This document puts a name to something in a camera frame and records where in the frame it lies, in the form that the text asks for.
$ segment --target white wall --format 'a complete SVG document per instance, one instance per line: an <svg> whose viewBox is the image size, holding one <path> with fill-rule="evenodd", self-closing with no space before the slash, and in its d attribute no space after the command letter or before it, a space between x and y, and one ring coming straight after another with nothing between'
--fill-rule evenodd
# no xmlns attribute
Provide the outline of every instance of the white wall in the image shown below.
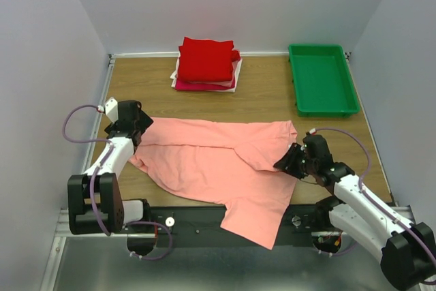
<svg viewBox="0 0 436 291"><path fill-rule="evenodd" d="M39 290L79 148L61 124L95 102L107 55L79 0L0 0L0 288ZM89 136L94 114L69 132Z"/></svg>
<svg viewBox="0 0 436 291"><path fill-rule="evenodd" d="M436 230L436 0L382 0L351 64L394 197Z"/></svg>
<svg viewBox="0 0 436 291"><path fill-rule="evenodd" d="M231 39L244 51L291 42L351 50L380 0L81 0L111 53L175 51L183 36Z"/></svg>

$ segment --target pink folded cloth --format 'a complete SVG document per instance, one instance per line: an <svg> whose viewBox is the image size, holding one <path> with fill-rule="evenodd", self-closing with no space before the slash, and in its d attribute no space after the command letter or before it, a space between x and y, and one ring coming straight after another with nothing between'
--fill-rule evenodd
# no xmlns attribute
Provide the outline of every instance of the pink folded cloth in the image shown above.
<svg viewBox="0 0 436 291"><path fill-rule="evenodd" d="M223 85L215 85L209 83L189 83L177 78L176 86L174 87L178 91L224 91L233 89L236 86L235 71L238 61L232 63L233 66L233 80L230 86L225 87Z"/></svg>
<svg viewBox="0 0 436 291"><path fill-rule="evenodd" d="M172 194L224 204L223 229L272 249L297 181L273 168L292 122L153 120L130 162Z"/></svg>
<svg viewBox="0 0 436 291"><path fill-rule="evenodd" d="M232 79L230 81L226 81L226 82L210 82L210 83L209 82L208 83L205 83L205 82L191 82L191 83L193 83L195 85L197 85L199 83L202 83L202 84L205 84L205 85L221 85L222 87L232 88L232 84L233 84L233 81L234 81L234 69L233 69L233 73L232 74L233 74Z"/></svg>

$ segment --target green plastic tray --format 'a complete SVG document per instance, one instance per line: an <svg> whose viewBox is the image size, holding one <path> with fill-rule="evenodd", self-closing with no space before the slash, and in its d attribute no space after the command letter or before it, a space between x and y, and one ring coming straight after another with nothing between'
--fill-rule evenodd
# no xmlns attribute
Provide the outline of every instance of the green plastic tray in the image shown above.
<svg viewBox="0 0 436 291"><path fill-rule="evenodd" d="M341 46L291 44L289 56L298 116L349 117L359 112Z"/></svg>

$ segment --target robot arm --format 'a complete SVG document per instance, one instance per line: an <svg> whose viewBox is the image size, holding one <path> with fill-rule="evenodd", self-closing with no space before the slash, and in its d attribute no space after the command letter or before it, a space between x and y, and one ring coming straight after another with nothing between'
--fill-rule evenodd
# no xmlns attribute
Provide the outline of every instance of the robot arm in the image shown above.
<svg viewBox="0 0 436 291"><path fill-rule="evenodd" d="M141 110L136 101L117 102L110 98L103 108L112 121L105 129L108 142L97 161L85 172L72 175L67 184L69 229L73 234L102 231L90 204L91 192L100 194L97 214L109 233L119 232L123 225L144 218L146 200L122 201L118 186L119 175L141 143L141 135L153 120ZM95 175L94 190L91 179Z"/></svg>
<svg viewBox="0 0 436 291"><path fill-rule="evenodd" d="M367 249L398 290L436 274L431 258L436 254L435 238L426 224L415 225L399 215L367 189L350 167L334 162L326 140L315 131L307 134L303 144L294 143L275 168L297 179L311 175L332 194L317 204L324 225L348 233Z"/></svg>

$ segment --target stack of folded clothes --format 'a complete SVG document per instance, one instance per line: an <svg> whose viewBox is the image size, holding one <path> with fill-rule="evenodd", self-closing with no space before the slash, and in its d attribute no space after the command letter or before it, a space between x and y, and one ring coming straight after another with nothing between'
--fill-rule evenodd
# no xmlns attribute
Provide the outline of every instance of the stack of folded clothes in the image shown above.
<svg viewBox="0 0 436 291"><path fill-rule="evenodd" d="M233 41L194 40L185 37L171 75L179 91L235 92L242 59Z"/></svg>

